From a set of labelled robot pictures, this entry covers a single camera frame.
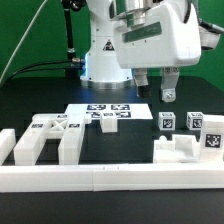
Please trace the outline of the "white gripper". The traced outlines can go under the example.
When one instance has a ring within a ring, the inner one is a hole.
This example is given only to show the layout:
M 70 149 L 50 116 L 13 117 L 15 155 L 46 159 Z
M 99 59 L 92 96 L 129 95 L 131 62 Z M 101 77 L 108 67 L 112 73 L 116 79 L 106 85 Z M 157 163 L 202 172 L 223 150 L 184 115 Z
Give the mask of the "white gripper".
M 197 64 L 201 56 L 199 25 L 190 2 L 161 2 L 145 12 L 145 22 L 129 27 L 122 18 L 114 25 L 114 47 L 119 65 L 132 70 L 137 96 L 149 98 L 145 68 L 161 69 L 161 97 L 176 100 L 177 67 Z

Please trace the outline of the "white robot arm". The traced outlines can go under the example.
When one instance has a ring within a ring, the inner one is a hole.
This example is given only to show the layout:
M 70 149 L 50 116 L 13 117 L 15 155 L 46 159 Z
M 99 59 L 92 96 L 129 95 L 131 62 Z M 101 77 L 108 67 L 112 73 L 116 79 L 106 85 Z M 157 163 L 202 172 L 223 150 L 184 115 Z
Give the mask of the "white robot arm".
M 198 63 L 201 43 L 191 0 L 86 0 L 91 47 L 81 80 L 95 88 L 135 84 L 148 97 L 149 68 L 161 70 L 161 98 L 176 99 L 179 69 Z

